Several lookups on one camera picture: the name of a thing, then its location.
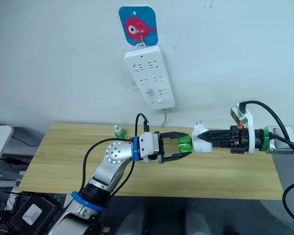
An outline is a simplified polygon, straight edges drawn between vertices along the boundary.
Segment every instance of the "power strip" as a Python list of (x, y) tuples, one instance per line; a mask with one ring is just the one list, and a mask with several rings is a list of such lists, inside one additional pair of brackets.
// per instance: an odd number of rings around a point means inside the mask
[(150, 109), (175, 106), (171, 84), (160, 47), (127, 52), (125, 63)]

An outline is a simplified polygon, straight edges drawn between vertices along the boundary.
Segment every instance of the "pink fish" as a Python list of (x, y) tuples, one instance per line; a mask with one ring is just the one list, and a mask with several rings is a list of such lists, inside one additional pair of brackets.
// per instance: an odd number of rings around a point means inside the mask
[(136, 17), (128, 18), (125, 23), (125, 28), (127, 34), (136, 41), (141, 40), (140, 32), (142, 33), (143, 39), (147, 37), (151, 31), (154, 33), (156, 32), (156, 28), (150, 29), (144, 21)]

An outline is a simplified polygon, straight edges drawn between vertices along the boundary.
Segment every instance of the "fish sticker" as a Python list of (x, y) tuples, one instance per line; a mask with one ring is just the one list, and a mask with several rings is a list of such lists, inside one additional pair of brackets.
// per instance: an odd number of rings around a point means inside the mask
[(122, 6), (119, 9), (125, 38), (135, 46), (141, 42), (141, 35), (147, 46), (158, 43), (156, 15), (149, 6)]
[(154, 33), (156, 32), (155, 27), (149, 28), (148, 25), (145, 24), (144, 21), (142, 21), (141, 19), (136, 18), (136, 17), (128, 18), (125, 23), (125, 28), (126, 28), (128, 35), (136, 41), (141, 40), (141, 34), (144, 39), (148, 36), (148, 34), (150, 32), (154, 32)]

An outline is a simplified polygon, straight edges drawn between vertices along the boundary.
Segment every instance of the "green ring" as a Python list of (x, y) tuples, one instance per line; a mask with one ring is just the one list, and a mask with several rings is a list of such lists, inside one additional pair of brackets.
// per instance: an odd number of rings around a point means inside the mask
[(269, 146), (269, 130), (262, 129), (264, 132), (264, 142), (260, 151), (266, 151)]

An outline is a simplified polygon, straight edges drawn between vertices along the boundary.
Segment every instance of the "wooden tabletop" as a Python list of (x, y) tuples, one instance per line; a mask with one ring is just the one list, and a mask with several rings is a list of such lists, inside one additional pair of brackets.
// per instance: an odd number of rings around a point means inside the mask
[[(123, 126), (128, 137), (133, 126)], [(151, 127), (150, 130), (179, 131), (190, 128)], [(112, 125), (57, 123), (50, 127), (19, 186), (22, 191), (71, 193), (81, 184), (82, 162), (88, 148), (102, 139), (114, 137)], [(86, 181), (104, 157), (107, 143), (96, 147), (88, 157)], [(178, 152), (177, 140), (165, 140), (165, 153)], [(205, 197), (239, 199), (282, 198), (281, 184), (271, 155), (230, 154), (229, 149), (214, 148), (213, 153), (196, 154), (158, 164), (143, 161), (118, 195)]]

